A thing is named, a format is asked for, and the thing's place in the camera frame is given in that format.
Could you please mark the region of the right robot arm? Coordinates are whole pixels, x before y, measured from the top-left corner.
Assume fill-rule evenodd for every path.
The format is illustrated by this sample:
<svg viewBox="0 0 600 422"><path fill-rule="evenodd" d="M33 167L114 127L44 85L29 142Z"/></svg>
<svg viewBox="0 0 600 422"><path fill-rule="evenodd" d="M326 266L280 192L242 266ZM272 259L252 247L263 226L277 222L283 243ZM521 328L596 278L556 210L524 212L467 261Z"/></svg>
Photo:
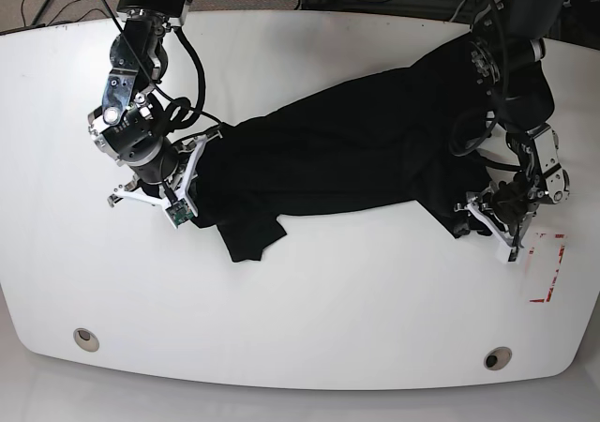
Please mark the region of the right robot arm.
<svg viewBox="0 0 600 422"><path fill-rule="evenodd" d="M96 147L132 179L115 188L108 204L130 200L160 208L174 226L198 215L190 188L209 141L220 136L222 122L171 141L170 135L191 128L206 116L203 64L183 32L193 0L119 0L109 14L118 30L110 49L112 69L101 104L88 116ZM160 89L168 55L163 40L175 34L196 71L197 97L172 98Z"/></svg>

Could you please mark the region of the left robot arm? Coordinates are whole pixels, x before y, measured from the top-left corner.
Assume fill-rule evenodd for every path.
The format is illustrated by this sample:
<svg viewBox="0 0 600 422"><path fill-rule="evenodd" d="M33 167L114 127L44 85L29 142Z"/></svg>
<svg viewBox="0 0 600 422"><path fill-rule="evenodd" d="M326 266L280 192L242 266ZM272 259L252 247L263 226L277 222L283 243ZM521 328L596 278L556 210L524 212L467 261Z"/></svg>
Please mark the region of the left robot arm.
<svg viewBox="0 0 600 422"><path fill-rule="evenodd" d="M513 178L468 193L456 209L468 211L491 231L506 263L518 259L539 206L562 203L570 193L559 138L548 123L555 104L542 70L543 37L563 1L485 0L472 18L469 53L488 102L457 120L450 151Z"/></svg>

